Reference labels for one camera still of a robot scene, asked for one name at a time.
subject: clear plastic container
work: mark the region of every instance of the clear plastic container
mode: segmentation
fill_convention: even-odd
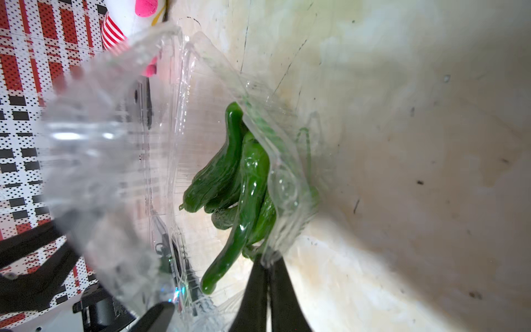
[[[201,292],[201,276],[230,231],[214,228],[202,209],[179,211],[183,192],[222,146],[225,108],[237,101],[270,158],[268,190],[277,221],[262,263],[271,264],[315,212],[311,135],[271,90],[232,69],[201,33],[189,38],[162,24],[122,50],[93,62],[48,106],[51,211],[55,217],[75,211],[60,226],[103,285],[135,314],[170,301],[177,304],[175,331],[228,329],[252,262],[240,257],[213,294]],[[153,56],[159,57],[158,74],[148,83],[139,75]]]

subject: green chili pepper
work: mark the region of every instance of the green chili pepper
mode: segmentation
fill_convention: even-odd
[[[269,157],[255,139],[244,139],[244,141],[240,163],[242,191],[239,197],[238,213],[225,247],[201,279],[201,289],[205,294],[212,294],[216,288],[216,283],[242,252],[258,219],[260,207],[266,194]]]
[[[258,215],[258,220],[256,225],[253,227],[253,232],[247,241],[247,244],[256,243],[264,238],[266,238],[271,229],[275,225],[277,220],[277,211],[275,210],[275,205],[269,197],[269,192],[265,192],[264,202],[260,208],[260,214]]]
[[[217,209],[226,209],[239,199],[239,193],[242,190],[242,177],[239,170],[236,171],[234,181],[229,184],[229,187],[222,190],[216,197],[208,201],[204,206],[206,213],[212,213]]]
[[[263,243],[261,246],[258,246],[258,247],[253,246],[252,244],[246,245],[245,247],[243,247],[242,256],[254,262],[254,259],[256,258],[256,254],[259,253],[263,245],[264,245]]]
[[[238,213],[238,206],[228,209],[217,209],[212,214],[212,223],[217,229],[229,229],[234,225],[234,219]]]
[[[231,103],[225,110],[225,144],[208,165],[195,175],[192,184],[184,192],[179,210],[184,208],[188,212],[198,211],[233,180],[242,155],[242,139],[246,131],[242,118],[242,109],[237,103]]]

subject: red and white checkered cloth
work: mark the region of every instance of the red and white checkered cloth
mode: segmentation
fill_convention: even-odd
[[[0,0],[0,241],[50,221],[42,201],[38,120],[54,88],[81,75],[81,62],[104,49],[103,0]],[[59,238],[0,273],[36,271],[65,241]],[[49,311],[96,282],[81,258],[42,312],[1,314],[0,328]]]

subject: red and white striped fabric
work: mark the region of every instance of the red and white striped fabric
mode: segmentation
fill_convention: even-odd
[[[110,18],[109,12],[105,14],[103,24],[101,26],[101,41],[106,50],[114,55],[118,55],[127,49],[127,45],[123,41],[127,40],[120,28]],[[151,63],[146,67],[142,75],[151,77],[157,73],[157,58],[153,58]]]
[[[113,51],[115,46],[126,39],[127,38],[124,36],[120,28],[109,17],[109,13],[107,12],[101,27],[101,40],[105,49],[115,54],[117,53],[116,51]]]

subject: green pepper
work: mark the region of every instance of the green pepper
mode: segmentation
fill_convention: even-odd
[[[264,238],[266,238],[277,220],[277,211],[275,210],[275,205],[269,196],[269,192],[265,192],[264,202],[260,208],[260,214],[258,215],[258,220],[256,225],[253,228],[253,232],[247,241],[247,244],[256,243]]]
[[[234,181],[229,184],[229,187],[222,190],[216,197],[208,201],[204,206],[206,213],[212,213],[217,209],[226,209],[239,199],[239,193],[242,190],[242,177],[239,171],[234,176]]]
[[[319,208],[319,191],[316,187],[310,186],[310,194],[312,195],[312,206],[310,210],[310,215],[313,216],[317,213]],[[245,258],[249,258],[250,260],[254,261],[256,258],[256,255],[259,253],[263,253],[264,249],[266,248],[266,241],[264,241],[260,245],[253,245],[253,243],[256,243],[262,239],[266,239],[269,236],[269,233],[271,233],[271,230],[273,229],[273,226],[275,225],[275,221],[277,218],[277,214],[275,211],[275,206],[273,205],[273,202],[271,201],[271,198],[269,197],[269,193],[267,192],[265,194],[264,203],[262,204],[262,208],[260,209],[260,215],[258,217],[258,221],[256,222],[256,226],[253,229],[253,233],[249,240],[247,241],[247,245],[242,250],[242,256]],[[265,227],[260,230],[260,224],[264,225]]]
[[[234,224],[234,218],[238,213],[238,206],[228,209],[217,209],[212,214],[212,223],[217,229],[229,229]]]
[[[225,143],[208,165],[195,175],[192,184],[184,192],[179,210],[198,211],[233,181],[242,155],[242,139],[247,130],[242,118],[242,109],[237,103],[231,103],[225,110]]]
[[[216,283],[234,264],[243,247],[246,245],[252,229],[260,214],[260,207],[267,190],[269,157],[252,134],[244,139],[240,172],[242,175],[242,191],[239,196],[238,213],[234,220],[229,239],[223,250],[209,266],[201,279],[201,289],[205,294],[212,294]]]

